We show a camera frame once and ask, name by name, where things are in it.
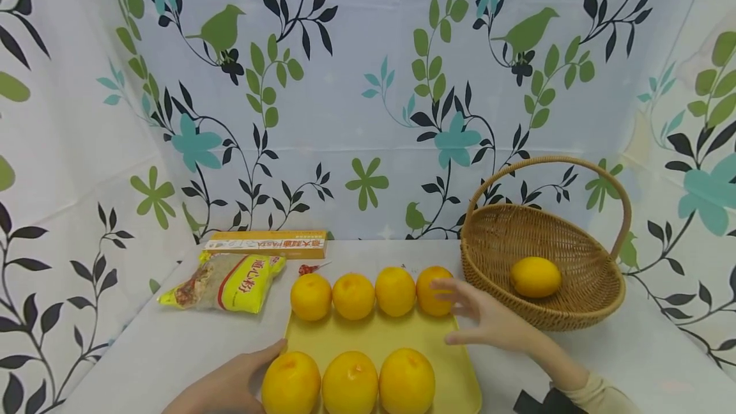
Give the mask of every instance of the yellow lemon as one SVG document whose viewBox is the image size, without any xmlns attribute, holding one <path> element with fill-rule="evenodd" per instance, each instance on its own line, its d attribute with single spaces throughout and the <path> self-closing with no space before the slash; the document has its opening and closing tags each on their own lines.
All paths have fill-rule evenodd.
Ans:
<svg viewBox="0 0 736 414">
<path fill-rule="evenodd" d="M 373 311 L 376 292 L 370 280 L 359 273 L 346 273 L 332 289 L 335 310 L 348 320 L 366 318 Z"/>
<path fill-rule="evenodd" d="M 319 367 L 311 356 L 287 352 L 263 376 L 263 409 L 267 414 L 310 414 L 318 402 L 320 384 Z"/>
<path fill-rule="evenodd" d="M 381 366 L 378 393 L 388 414 L 425 414 L 432 406 L 434 389 L 434 369 L 416 350 L 400 348 Z"/>
<path fill-rule="evenodd" d="M 326 367 L 323 404 L 329 414 L 370 414 L 378 396 L 378 372 L 368 356 L 346 351 Z"/>
<path fill-rule="evenodd" d="M 510 268 L 510 283 L 521 296 L 545 298 L 560 289 L 562 274 L 548 259 L 525 257 Z"/>
<path fill-rule="evenodd" d="M 305 321 L 323 319 L 330 312 L 330 283 L 317 273 L 302 275 L 291 286 L 291 310 Z"/>
<path fill-rule="evenodd" d="M 422 270 L 422 273 L 417 278 L 417 299 L 418 306 L 426 313 L 434 317 L 446 316 L 450 313 L 452 308 L 452 302 L 440 301 L 435 297 L 435 294 L 442 293 L 442 291 L 436 291 L 430 289 L 429 284 L 434 279 L 451 279 L 452 274 L 444 267 L 435 265 L 434 267 L 426 268 Z"/>
<path fill-rule="evenodd" d="M 387 267 L 376 279 L 378 307 L 391 317 L 401 317 L 413 308 L 417 287 L 411 275 L 399 267 Z"/>
</svg>

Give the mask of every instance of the wicker basket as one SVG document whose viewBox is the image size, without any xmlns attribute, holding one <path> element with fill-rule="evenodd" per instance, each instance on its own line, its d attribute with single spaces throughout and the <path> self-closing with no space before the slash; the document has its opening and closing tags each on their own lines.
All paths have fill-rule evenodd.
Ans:
<svg viewBox="0 0 736 414">
<path fill-rule="evenodd" d="M 552 162 L 589 168 L 618 191 L 624 223 L 611 254 L 578 226 L 529 206 L 495 204 L 474 210 L 484 192 L 503 176 Z M 463 273 L 470 284 L 499 299 L 539 330 L 581 330 L 604 320 L 624 301 L 624 277 L 615 259 L 630 225 L 629 196 L 609 172 L 579 158 L 529 158 L 494 174 L 475 192 L 461 231 Z M 514 292 L 510 266 L 527 256 L 550 259 L 560 269 L 562 287 L 553 296 L 527 299 Z"/>
</svg>

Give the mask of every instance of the sleeve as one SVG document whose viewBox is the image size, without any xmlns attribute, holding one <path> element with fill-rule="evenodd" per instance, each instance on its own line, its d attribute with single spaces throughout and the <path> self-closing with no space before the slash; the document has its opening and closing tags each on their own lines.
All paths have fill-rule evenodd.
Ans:
<svg viewBox="0 0 736 414">
<path fill-rule="evenodd" d="M 590 373 L 579 390 L 561 390 L 573 403 L 589 414 L 640 414 L 641 411 L 619 389 L 601 376 Z"/>
</svg>

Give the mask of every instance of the yellow plastic tray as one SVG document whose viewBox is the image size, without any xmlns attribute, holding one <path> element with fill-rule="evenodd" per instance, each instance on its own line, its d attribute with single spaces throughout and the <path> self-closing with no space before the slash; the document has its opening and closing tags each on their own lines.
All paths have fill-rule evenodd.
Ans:
<svg viewBox="0 0 736 414">
<path fill-rule="evenodd" d="M 333 312 L 318 322 L 306 322 L 293 313 L 286 327 L 289 351 L 310 355 L 324 374 L 330 362 L 344 351 L 362 351 L 381 370 L 383 360 L 397 348 L 415 348 L 434 367 L 436 391 L 428 414 L 478 414 L 480 387 L 464 346 L 445 344 L 446 333 L 455 331 L 455 317 L 434 318 L 416 308 L 401 318 L 374 311 L 360 321 L 347 321 Z M 381 408 L 375 413 L 384 413 Z M 319 401 L 314 414 L 327 414 Z"/>
</svg>

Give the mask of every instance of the yellow package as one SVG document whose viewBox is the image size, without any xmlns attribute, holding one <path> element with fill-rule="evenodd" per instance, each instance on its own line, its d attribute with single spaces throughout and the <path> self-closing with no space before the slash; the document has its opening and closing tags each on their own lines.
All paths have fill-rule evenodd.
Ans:
<svg viewBox="0 0 736 414">
<path fill-rule="evenodd" d="M 261 312 L 274 277 L 286 264 L 284 256 L 204 254 L 192 278 L 158 298 L 179 309 L 223 309 Z"/>
</svg>

